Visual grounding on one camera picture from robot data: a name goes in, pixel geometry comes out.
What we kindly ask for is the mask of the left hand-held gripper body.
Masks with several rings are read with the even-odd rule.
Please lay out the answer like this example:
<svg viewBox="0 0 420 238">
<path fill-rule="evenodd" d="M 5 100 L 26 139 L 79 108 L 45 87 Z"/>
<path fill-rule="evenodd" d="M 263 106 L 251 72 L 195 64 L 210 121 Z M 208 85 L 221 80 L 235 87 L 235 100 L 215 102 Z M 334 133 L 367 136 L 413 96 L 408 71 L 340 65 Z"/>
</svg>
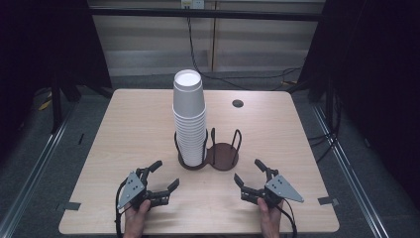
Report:
<svg viewBox="0 0 420 238">
<path fill-rule="evenodd" d="M 121 194 L 117 194 L 117 209 L 124 208 L 127 204 L 131 204 L 133 208 L 139 209 L 140 205 L 145 201 L 151 202 L 151 207 L 160 205 L 168 205 L 171 191 L 169 189 L 163 191 L 151 191 L 147 189 L 148 176 L 155 169 L 149 168 L 137 169 L 130 172 L 127 178 L 122 182 Z"/>
</svg>

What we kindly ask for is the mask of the stack of white paper cups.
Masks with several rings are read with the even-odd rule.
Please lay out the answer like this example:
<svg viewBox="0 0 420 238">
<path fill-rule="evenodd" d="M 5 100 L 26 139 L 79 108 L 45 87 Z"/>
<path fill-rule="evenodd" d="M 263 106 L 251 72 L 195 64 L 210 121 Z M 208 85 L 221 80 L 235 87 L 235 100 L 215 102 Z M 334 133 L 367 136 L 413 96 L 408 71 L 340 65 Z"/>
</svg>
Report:
<svg viewBox="0 0 420 238">
<path fill-rule="evenodd" d="M 205 157 L 206 103 L 200 74 L 192 69 L 179 71 L 173 81 L 172 111 L 176 145 L 182 161 L 198 167 Z"/>
</svg>

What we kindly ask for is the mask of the person's left hand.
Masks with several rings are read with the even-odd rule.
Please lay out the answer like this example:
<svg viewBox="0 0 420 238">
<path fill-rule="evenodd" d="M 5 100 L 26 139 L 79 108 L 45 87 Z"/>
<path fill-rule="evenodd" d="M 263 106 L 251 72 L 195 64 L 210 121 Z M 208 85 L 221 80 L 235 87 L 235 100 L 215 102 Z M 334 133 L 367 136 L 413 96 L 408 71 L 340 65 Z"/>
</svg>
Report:
<svg viewBox="0 0 420 238">
<path fill-rule="evenodd" d="M 125 230 L 123 238 L 142 238 L 151 202 L 146 199 L 138 209 L 125 206 Z"/>
</svg>

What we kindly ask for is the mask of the grey tape strip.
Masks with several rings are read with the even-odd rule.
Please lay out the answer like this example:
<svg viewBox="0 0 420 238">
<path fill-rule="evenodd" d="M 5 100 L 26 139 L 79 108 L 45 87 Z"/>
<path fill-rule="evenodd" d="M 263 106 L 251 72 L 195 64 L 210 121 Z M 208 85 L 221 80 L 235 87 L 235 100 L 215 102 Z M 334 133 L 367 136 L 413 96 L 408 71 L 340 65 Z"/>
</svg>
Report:
<svg viewBox="0 0 420 238">
<path fill-rule="evenodd" d="M 320 205 L 331 204 L 332 206 L 336 206 L 339 204 L 339 201 L 337 198 L 332 198 L 330 196 L 319 197 L 318 202 Z"/>
<path fill-rule="evenodd" d="M 79 202 L 61 202 L 56 206 L 57 211 L 66 211 L 66 210 L 74 210 L 77 211 L 80 207 Z"/>
</svg>

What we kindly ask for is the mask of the metal floor rail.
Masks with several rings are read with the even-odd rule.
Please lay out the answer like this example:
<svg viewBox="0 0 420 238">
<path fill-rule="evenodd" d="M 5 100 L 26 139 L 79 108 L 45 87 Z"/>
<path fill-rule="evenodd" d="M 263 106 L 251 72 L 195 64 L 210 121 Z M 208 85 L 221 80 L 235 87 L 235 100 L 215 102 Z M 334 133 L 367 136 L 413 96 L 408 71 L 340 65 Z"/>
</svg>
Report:
<svg viewBox="0 0 420 238">
<path fill-rule="evenodd" d="M 390 238 L 384 223 L 382 222 L 377 210 L 369 199 L 363 188 L 352 164 L 350 163 L 339 140 L 333 135 L 332 130 L 327 125 L 326 115 L 319 105 L 313 106 L 314 114 L 323 131 L 323 136 L 327 139 L 330 151 L 333 152 L 344 177 L 346 178 L 350 189 L 367 221 L 367 224 L 375 238 Z"/>
<path fill-rule="evenodd" d="M 63 133 L 66 130 L 68 120 L 71 118 L 76 103 L 70 103 L 67 112 L 58 124 L 54 125 L 48 132 L 43 149 L 37 154 L 37 160 L 31 170 L 24 176 L 25 182 L 18 187 L 18 194 L 11 203 L 8 210 L 4 213 L 3 219 L 0 221 L 0 238 L 11 238 L 15 229 L 27 208 L 33 193 L 45 171 L 56 146 L 59 144 Z"/>
</svg>

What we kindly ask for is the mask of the person's right hand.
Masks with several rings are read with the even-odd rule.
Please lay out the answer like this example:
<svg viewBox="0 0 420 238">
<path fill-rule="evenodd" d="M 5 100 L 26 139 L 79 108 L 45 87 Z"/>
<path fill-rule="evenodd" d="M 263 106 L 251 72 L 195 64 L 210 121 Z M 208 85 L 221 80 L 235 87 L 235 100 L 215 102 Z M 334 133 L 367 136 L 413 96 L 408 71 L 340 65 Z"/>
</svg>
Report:
<svg viewBox="0 0 420 238">
<path fill-rule="evenodd" d="M 281 212 L 276 209 L 269 209 L 266 202 L 258 199 L 260 210 L 260 227 L 263 238 L 280 238 L 280 219 Z"/>
</svg>

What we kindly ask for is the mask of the dark curtain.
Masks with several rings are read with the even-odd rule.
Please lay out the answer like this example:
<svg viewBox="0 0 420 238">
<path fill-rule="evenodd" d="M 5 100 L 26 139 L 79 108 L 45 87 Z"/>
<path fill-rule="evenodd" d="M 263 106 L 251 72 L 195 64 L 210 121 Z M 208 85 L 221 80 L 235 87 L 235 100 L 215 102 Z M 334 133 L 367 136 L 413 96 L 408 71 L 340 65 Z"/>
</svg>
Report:
<svg viewBox="0 0 420 238">
<path fill-rule="evenodd" d="M 325 0 L 299 80 L 333 87 L 420 210 L 420 0 Z"/>
<path fill-rule="evenodd" d="M 0 163 L 17 146 L 35 93 L 112 86 L 87 0 L 0 0 Z"/>
</svg>

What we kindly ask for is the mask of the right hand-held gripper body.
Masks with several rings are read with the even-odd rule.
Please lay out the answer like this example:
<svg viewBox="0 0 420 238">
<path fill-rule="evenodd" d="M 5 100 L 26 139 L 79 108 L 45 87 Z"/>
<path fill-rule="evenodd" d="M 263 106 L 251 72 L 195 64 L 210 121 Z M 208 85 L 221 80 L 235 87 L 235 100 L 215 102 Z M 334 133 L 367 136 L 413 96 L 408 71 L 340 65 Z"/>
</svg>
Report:
<svg viewBox="0 0 420 238">
<path fill-rule="evenodd" d="M 257 204 L 262 198 L 269 208 L 275 207 L 284 199 L 303 202 L 301 194 L 283 177 L 278 170 L 266 169 L 266 182 L 261 189 L 254 189 L 244 185 L 240 180 L 241 200 Z"/>
</svg>

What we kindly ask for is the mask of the yellow floor object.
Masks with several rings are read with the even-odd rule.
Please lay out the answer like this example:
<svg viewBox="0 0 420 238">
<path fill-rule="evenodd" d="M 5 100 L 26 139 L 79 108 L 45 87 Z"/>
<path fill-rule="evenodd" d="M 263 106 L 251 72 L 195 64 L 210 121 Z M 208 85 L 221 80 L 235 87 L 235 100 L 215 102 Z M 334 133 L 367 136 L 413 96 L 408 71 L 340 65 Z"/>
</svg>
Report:
<svg viewBox="0 0 420 238">
<path fill-rule="evenodd" d="M 53 95 L 50 93 L 49 96 L 41 104 L 41 106 L 39 107 L 38 110 L 43 111 L 43 110 L 47 109 L 49 107 L 49 105 L 52 103 L 52 101 L 53 101 Z"/>
</svg>

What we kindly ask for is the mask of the black wire double cup holder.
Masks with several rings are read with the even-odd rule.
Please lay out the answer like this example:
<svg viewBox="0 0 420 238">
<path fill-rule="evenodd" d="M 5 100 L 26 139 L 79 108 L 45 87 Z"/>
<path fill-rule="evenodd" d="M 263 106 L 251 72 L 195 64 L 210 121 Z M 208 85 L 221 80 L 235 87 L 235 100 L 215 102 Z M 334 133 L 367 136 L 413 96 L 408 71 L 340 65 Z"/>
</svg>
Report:
<svg viewBox="0 0 420 238">
<path fill-rule="evenodd" d="M 202 157 L 197 166 L 189 166 L 185 163 L 177 143 L 177 134 L 173 137 L 175 148 L 177 150 L 177 159 L 180 165 L 190 171 L 198 171 L 207 165 L 210 165 L 217 171 L 226 172 L 234 168 L 239 160 L 239 151 L 242 144 L 242 133 L 237 129 L 233 140 L 228 143 L 216 142 L 216 130 L 206 132 L 205 140 L 202 145 Z"/>
</svg>

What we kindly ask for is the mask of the black stand leg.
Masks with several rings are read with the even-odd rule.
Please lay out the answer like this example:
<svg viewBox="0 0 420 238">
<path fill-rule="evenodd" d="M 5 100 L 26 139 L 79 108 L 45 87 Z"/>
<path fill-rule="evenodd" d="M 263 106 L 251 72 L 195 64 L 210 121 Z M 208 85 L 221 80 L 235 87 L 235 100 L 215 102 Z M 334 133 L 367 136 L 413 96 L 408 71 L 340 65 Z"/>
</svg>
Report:
<svg viewBox="0 0 420 238">
<path fill-rule="evenodd" d="M 52 115 L 52 133 L 54 134 L 62 122 L 60 87 L 56 76 L 52 78 Z"/>
</svg>

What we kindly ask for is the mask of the black horizontal bar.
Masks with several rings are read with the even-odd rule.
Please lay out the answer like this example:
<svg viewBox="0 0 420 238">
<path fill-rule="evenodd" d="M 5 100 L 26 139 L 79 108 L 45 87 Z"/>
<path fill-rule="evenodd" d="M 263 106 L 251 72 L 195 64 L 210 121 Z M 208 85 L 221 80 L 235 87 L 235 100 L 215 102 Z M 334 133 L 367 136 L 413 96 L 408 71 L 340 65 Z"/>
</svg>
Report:
<svg viewBox="0 0 420 238">
<path fill-rule="evenodd" d="M 228 11 L 228 10 L 185 10 L 185 9 L 154 9 L 154 8 L 111 8 L 90 7 L 91 15 L 101 16 L 142 16 L 142 17 L 180 17 L 180 18 L 209 18 L 209 19 L 245 19 L 245 20 L 275 20 L 322 22 L 326 19 L 322 14 L 307 13 L 278 13 L 256 11 Z"/>
</svg>

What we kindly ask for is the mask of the white wall socket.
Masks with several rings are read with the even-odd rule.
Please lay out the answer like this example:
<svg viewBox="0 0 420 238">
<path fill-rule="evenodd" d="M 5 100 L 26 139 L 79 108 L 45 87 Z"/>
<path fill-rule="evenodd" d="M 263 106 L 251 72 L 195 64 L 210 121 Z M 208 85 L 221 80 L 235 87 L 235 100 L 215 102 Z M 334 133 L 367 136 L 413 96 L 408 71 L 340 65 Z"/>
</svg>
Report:
<svg viewBox="0 0 420 238">
<path fill-rule="evenodd" d="M 204 10 L 205 1 L 204 0 L 180 0 L 180 7 L 182 9 Z"/>
</svg>

